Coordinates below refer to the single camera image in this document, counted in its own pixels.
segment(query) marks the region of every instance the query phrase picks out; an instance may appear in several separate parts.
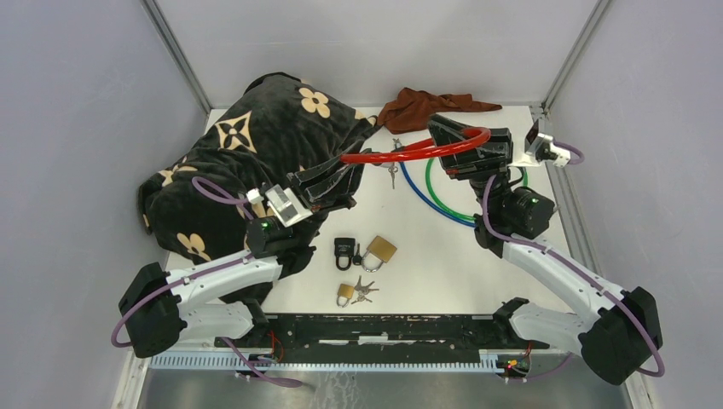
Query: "key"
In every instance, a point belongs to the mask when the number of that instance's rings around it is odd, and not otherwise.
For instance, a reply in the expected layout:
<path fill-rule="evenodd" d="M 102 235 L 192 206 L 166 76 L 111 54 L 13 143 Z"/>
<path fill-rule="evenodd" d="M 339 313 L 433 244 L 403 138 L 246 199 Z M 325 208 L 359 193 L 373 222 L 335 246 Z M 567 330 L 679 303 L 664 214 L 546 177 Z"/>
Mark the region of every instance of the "key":
<path fill-rule="evenodd" d="M 354 290 L 359 293 L 361 296 L 366 296 L 372 291 L 379 291 L 379 288 L 371 288 L 372 284 L 374 284 L 374 281 L 367 285 L 362 285 L 362 277 L 359 276 L 359 281 L 356 282 L 356 285 L 354 286 Z"/>
<path fill-rule="evenodd" d="M 399 168 L 396 167 L 396 163 L 391 164 L 389 168 L 389 174 L 391 175 L 391 188 L 394 189 L 394 176 L 396 176 L 396 173 L 399 171 Z"/>
<path fill-rule="evenodd" d="M 372 300 L 368 299 L 365 295 L 359 294 L 359 296 L 356 298 L 356 300 L 354 300 L 354 301 L 351 302 L 351 305 L 354 305 L 354 304 L 356 304 L 357 302 L 362 302 L 362 301 L 373 302 Z"/>
<path fill-rule="evenodd" d="M 359 243 L 356 243 L 356 254 L 351 258 L 351 263 L 355 266 L 361 266 L 362 264 L 362 254 L 359 252 L 362 245 Z"/>

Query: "black blanket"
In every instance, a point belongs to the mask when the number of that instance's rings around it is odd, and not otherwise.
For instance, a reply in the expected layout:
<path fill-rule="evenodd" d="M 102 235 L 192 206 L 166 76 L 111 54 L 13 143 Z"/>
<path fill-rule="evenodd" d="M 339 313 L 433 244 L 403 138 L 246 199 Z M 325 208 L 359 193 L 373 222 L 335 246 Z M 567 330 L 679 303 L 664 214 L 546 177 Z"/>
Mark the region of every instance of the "black blanket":
<path fill-rule="evenodd" d="M 245 249 L 241 209 L 199 193 L 191 179 L 203 176 L 233 195 L 267 182 L 287 187 L 286 174 L 320 164 L 354 147 L 379 127 L 352 107 L 284 73 L 254 81 L 188 154 L 145 181 L 138 210 L 159 245 L 194 264 Z M 256 216 L 270 214 L 249 206 Z M 238 295 L 263 299 L 270 285 Z M 235 301 L 239 297 L 225 301 Z"/>

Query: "small brass padlock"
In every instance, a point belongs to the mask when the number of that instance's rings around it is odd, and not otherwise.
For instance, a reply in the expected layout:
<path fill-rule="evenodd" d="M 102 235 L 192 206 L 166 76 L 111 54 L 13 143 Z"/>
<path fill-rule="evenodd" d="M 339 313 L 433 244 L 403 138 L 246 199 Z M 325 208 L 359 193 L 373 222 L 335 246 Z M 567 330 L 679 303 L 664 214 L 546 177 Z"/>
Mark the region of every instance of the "small brass padlock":
<path fill-rule="evenodd" d="M 339 305 L 339 307 L 341 308 L 346 307 L 347 305 L 349 305 L 349 301 L 352 297 L 354 297 L 354 287 L 352 287 L 351 285 L 340 284 L 339 290 L 337 291 L 337 305 Z M 346 301 L 343 304 L 340 304 L 340 298 L 345 298 Z"/>
<path fill-rule="evenodd" d="M 370 253 L 372 254 L 372 256 L 375 256 L 379 260 L 381 260 L 379 265 L 375 268 L 369 268 L 366 264 L 364 264 L 364 260 Z M 396 253 L 396 246 L 386 241 L 385 239 L 382 239 L 381 236 L 377 236 L 367 246 L 367 253 L 365 253 L 364 257 L 361 259 L 361 266 L 364 267 L 364 271 L 373 273 L 382 268 L 382 265 L 384 265 L 385 262 L 389 262 L 389 260 L 391 260 L 391 257 L 394 256 L 394 253 Z"/>

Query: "red cable lock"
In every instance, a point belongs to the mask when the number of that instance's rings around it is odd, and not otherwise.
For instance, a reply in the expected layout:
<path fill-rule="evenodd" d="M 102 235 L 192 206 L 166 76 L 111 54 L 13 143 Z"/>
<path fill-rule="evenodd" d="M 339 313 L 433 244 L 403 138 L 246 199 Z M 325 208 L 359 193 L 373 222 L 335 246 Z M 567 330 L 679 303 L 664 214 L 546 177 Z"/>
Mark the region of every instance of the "red cable lock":
<path fill-rule="evenodd" d="M 469 151 L 489 141 L 492 132 L 483 127 L 465 128 L 462 134 L 466 141 L 455 142 L 435 147 L 434 141 L 425 139 L 404 147 L 401 152 L 387 153 L 349 153 L 341 155 L 340 160 L 346 164 L 385 164 L 389 162 L 408 162 L 409 160 L 439 158 Z"/>

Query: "padlock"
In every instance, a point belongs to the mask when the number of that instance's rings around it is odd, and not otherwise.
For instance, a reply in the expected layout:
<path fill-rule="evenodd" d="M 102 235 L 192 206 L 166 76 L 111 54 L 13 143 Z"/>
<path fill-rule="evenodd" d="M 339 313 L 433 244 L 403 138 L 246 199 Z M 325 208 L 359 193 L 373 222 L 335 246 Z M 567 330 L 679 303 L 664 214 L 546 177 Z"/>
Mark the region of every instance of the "padlock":
<path fill-rule="evenodd" d="M 341 271 L 346 271 L 351 267 L 351 258 L 354 256 L 354 246 L 356 240 L 349 237 L 337 237 L 334 239 L 334 257 L 336 257 L 337 268 Z M 346 266 L 342 267 L 339 264 L 339 258 L 347 257 L 349 261 Z"/>
<path fill-rule="evenodd" d="M 353 296 L 354 296 L 354 287 L 353 286 L 346 285 L 346 284 L 340 284 L 339 289 L 337 291 L 337 305 L 339 305 L 339 307 L 341 307 L 341 308 L 346 307 L 347 305 L 349 305 L 349 301 L 351 300 L 351 298 Z M 340 304 L 338 301 L 339 298 L 346 298 L 346 302 L 344 302 L 344 304 Z"/>
<path fill-rule="evenodd" d="M 389 262 L 391 257 L 394 256 L 394 253 L 396 253 L 396 246 L 385 239 L 382 239 L 381 236 L 377 236 L 367 246 L 367 252 L 364 254 L 364 257 L 361 258 L 361 266 L 364 267 L 364 271 L 373 273 L 382 268 L 382 265 L 384 265 L 385 262 Z M 364 264 L 364 260 L 369 254 L 377 257 L 381 261 L 377 267 L 369 268 Z"/>

